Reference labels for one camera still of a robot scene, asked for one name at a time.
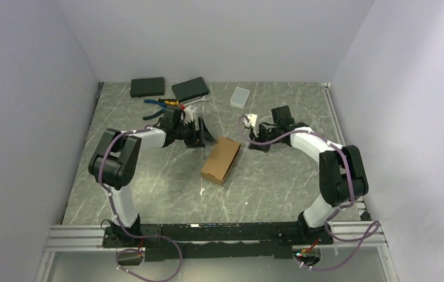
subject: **pliers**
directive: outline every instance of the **pliers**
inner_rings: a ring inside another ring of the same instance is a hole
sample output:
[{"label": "pliers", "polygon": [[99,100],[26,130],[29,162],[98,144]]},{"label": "pliers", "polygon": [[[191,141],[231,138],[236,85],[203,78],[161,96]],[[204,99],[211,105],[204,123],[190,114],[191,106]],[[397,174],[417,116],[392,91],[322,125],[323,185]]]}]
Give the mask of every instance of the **pliers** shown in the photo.
[{"label": "pliers", "polygon": [[185,107],[183,105],[180,105],[180,104],[178,106],[172,106],[172,105],[169,105],[169,104],[167,104],[165,102],[158,102],[156,100],[151,100],[151,99],[145,99],[144,103],[146,103],[146,104],[155,104],[155,105],[161,106],[162,109],[157,111],[157,112],[155,112],[155,113],[153,113],[152,115],[144,116],[142,118],[143,120],[149,120],[149,119],[157,118],[158,116],[162,115],[165,112],[166,108],[172,109],[172,110],[184,110],[185,109]]}]

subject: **gray marble surface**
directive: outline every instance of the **gray marble surface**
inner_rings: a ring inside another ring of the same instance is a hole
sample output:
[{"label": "gray marble surface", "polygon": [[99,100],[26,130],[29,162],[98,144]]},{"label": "gray marble surface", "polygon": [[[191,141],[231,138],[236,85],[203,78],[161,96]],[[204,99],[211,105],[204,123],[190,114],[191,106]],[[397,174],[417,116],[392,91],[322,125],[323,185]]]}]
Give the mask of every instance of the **gray marble surface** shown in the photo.
[{"label": "gray marble surface", "polygon": [[[255,113],[272,122],[271,109],[289,105],[296,121],[337,142],[332,118],[319,83],[210,82],[212,99],[198,103],[215,138],[226,136],[242,146],[223,186],[201,178],[212,144],[187,149],[182,141],[141,152],[131,187],[143,223],[224,223],[295,221],[319,195],[318,165],[304,153],[284,144],[268,153],[249,150],[239,136],[237,120]],[[244,109],[229,104],[236,87],[250,90]],[[171,84],[166,97],[172,98]],[[85,148],[68,201],[63,224],[98,224],[111,216],[107,198],[87,172],[87,165],[108,127],[143,128],[142,120],[159,108],[131,98],[129,83],[105,83],[88,132]],[[360,220],[356,207],[335,220]]]}]

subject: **clear plastic container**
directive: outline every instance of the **clear plastic container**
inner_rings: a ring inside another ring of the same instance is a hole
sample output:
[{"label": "clear plastic container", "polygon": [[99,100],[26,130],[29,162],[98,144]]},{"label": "clear plastic container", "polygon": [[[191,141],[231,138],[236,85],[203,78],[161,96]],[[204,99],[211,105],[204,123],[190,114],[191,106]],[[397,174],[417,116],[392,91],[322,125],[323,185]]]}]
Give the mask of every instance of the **clear plastic container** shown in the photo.
[{"label": "clear plastic container", "polygon": [[249,90],[236,87],[231,97],[231,106],[243,109],[249,97]]}]

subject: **brown cardboard box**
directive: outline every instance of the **brown cardboard box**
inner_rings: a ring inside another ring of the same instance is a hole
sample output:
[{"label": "brown cardboard box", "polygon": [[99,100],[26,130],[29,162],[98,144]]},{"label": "brown cardboard box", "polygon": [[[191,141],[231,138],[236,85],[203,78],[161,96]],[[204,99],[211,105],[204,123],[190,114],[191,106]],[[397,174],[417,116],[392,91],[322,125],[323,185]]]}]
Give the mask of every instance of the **brown cardboard box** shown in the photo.
[{"label": "brown cardboard box", "polygon": [[237,141],[220,137],[211,154],[201,169],[201,177],[216,184],[222,185],[229,175],[236,156],[241,148]]}]

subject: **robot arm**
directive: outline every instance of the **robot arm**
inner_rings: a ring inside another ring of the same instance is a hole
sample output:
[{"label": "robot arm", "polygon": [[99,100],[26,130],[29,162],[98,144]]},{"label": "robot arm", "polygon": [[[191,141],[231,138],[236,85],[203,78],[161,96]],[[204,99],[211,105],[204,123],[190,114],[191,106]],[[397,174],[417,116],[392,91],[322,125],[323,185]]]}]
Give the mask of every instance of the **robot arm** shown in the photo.
[{"label": "robot arm", "polygon": [[[303,151],[319,163],[321,193],[311,207],[298,216],[298,224],[304,234],[321,229],[329,216],[340,208],[340,204],[350,200],[345,165],[336,149],[341,150],[346,156],[355,198],[367,194],[369,186],[360,151],[356,146],[342,146],[315,136],[312,128],[308,125],[302,122],[295,123],[288,106],[272,109],[272,117],[274,124],[271,126],[274,127],[266,127],[258,122],[256,115],[249,115],[246,127],[252,129],[249,135],[252,141],[260,144],[268,143],[270,140],[291,132],[278,142]],[[270,144],[251,144],[249,148],[268,152]]]},{"label": "robot arm", "polygon": [[[184,124],[181,116],[181,110],[166,109],[158,126],[122,136],[111,148],[114,155],[109,155],[105,160],[102,181],[109,188],[109,192],[104,189],[105,193],[112,198],[116,213],[124,227],[140,232],[140,217],[133,204],[131,188],[128,186],[135,174],[139,151],[166,147],[175,140],[183,140],[187,147],[204,147],[205,141],[214,141],[202,117],[198,118],[199,130],[197,130],[194,121]],[[97,145],[88,166],[89,173],[94,175],[97,182],[105,152],[120,133],[115,129],[107,129]],[[111,220],[119,225],[116,217]]]}]

